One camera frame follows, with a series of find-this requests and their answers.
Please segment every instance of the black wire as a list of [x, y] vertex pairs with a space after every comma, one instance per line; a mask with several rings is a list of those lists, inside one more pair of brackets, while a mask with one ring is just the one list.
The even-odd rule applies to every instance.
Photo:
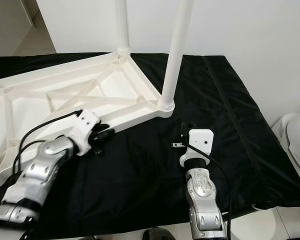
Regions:
[[36, 143], [42, 143], [42, 142], [45, 142], [45, 141], [46, 141], [46, 140], [36, 140], [36, 141], [32, 141], [32, 142], [28, 143], [27, 145], [25, 145], [25, 146], [21, 149], [21, 151], [18, 152], [18, 154], [15, 156], [15, 159], [14, 159], [13, 165], [12, 165], [12, 178], [15, 177], [15, 173], [16, 173], [16, 163], [17, 163], [17, 161], [20, 159], [21, 154], [22, 154], [28, 147], [30, 147], [31, 145], [36, 144]]
[[228, 221], [227, 221], [227, 239], [231, 240], [232, 187], [230, 185], [230, 181], [229, 181], [229, 178], [227, 177], [226, 172], [224, 171], [222, 166], [216, 160], [214, 160], [211, 156], [209, 156], [205, 152], [199, 150], [198, 148], [196, 148], [196, 147], [194, 147], [194, 146], [192, 146], [192, 145], [190, 145], [189, 143], [186, 143], [186, 142], [182, 142], [182, 145], [187, 146], [188, 148], [192, 149], [193, 151], [196, 151], [197, 153], [203, 155], [204, 157], [209, 159], [211, 162], [215, 163], [215, 165], [217, 165], [217, 167], [223, 173], [226, 184], [228, 185], [228, 189], [229, 189], [229, 210], [228, 210]]
[[[38, 129], [40, 129], [40, 128], [42, 128], [42, 127], [48, 125], [48, 124], [51, 124], [51, 123], [53, 123], [53, 122], [56, 122], [56, 121], [58, 121], [58, 120], [61, 120], [61, 119], [65, 119], [65, 118], [67, 118], [67, 117], [70, 117], [70, 116], [72, 116], [72, 115], [74, 115], [74, 114], [76, 114], [77, 116], [79, 116], [81, 113], [82, 113], [82, 110], [73, 111], [73, 112], [70, 112], [70, 113], [68, 113], [68, 114], [66, 114], [66, 115], [59, 116], [59, 117], [57, 117], [57, 118], [51, 119], [51, 120], [49, 120], [49, 121], [46, 121], [46, 122], [44, 122], [44, 123], [42, 123], [42, 124], [40, 124], [40, 125], [38, 125], [38, 126], [32, 128], [32, 129], [31, 129], [30, 131], [28, 131], [28, 132], [23, 136], [23, 138], [21, 139], [20, 145], [19, 145], [18, 154], [20, 153], [20, 151], [21, 151], [21, 149], [22, 149], [22, 145], [24, 144], [24, 141], [26, 140], [26, 138], [27, 138], [30, 134], [32, 134], [34, 131], [36, 131], [36, 130], [38, 130]], [[20, 156], [19, 156], [19, 158], [18, 158], [17, 161], [18, 161], [18, 173], [20, 173], [20, 172], [21, 172], [21, 154], [20, 154]]]

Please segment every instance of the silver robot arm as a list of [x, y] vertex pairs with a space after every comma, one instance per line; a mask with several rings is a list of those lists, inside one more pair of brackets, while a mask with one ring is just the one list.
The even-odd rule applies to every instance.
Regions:
[[[214, 134], [209, 129], [191, 129], [188, 143], [209, 155]], [[173, 143], [172, 147], [185, 147], [182, 143]], [[186, 199], [189, 203], [189, 220], [194, 240], [226, 240], [227, 231], [222, 214], [216, 203], [217, 189], [210, 179], [207, 165], [210, 160], [190, 149], [180, 157], [180, 165], [186, 169]]]
[[[60, 166], [73, 155], [82, 156], [91, 149], [95, 141], [111, 137], [115, 131], [102, 124], [96, 134], [100, 119], [88, 110], [83, 110], [68, 136], [60, 136], [43, 142], [36, 156], [26, 166], [16, 183], [10, 186], [0, 205], [0, 236], [5, 239], [19, 239], [14, 231], [14, 238], [6, 238], [6, 229], [28, 230], [39, 220], [40, 211], [55, 181]], [[24, 231], [20, 239], [27, 239]]]

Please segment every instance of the black cloth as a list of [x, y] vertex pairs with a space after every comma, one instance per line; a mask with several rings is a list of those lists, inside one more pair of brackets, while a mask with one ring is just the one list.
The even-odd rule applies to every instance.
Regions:
[[[0, 57], [0, 78], [98, 54]], [[161, 92], [168, 55], [131, 56]], [[185, 170], [179, 165], [185, 149], [171, 148], [183, 123], [213, 131], [211, 156], [233, 183], [234, 215], [251, 211], [252, 204], [300, 206], [300, 178], [224, 56], [185, 55], [174, 101], [172, 117], [117, 133], [104, 146], [104, 155], [90, 151], [65, 163], [43, 206], [36, 236], [91, 236], [187, 222]], [[217, 204], [227, 211], [224, 176], [213, 163], [207, 168]]]

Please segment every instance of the white tube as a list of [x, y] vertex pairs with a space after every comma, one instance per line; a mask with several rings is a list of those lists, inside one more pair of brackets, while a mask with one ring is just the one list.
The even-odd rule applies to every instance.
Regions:
[[118, 49], [120, 55], [129, 54], [129, 32], [127, 19], [127, 5], [126, 0], [115, 1], [116, 13], [116, 28], [118, 37]]
[[162, 111], [171, 111], [175, 108], [174, 96], [193, 5], [194, 0], [180, 0], [171, 38], [162, 94], [158, 101], [158, 107]]

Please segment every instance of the floor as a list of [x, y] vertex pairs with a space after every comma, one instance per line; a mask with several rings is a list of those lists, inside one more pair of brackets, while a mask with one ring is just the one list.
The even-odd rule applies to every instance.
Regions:
[[55, 54], [56, 50], [49, 36], [44, 19], [40, 12], [33, 18], [34, 28], [31, 29], [13, 56], [35, 56]]
[[[23, 39], [14, 56], [54, 54], [56, 50], [39, 12], [32, 29]], [[164, 226], [176, 240], [190, 240], [189, 223]], [[145, 230], [99, 236], [102, 240], [141, 240]], [[300, 207], [276, 207], [258, 211], [232, 220], [232, 240], [287, 240], [300, 238]]]

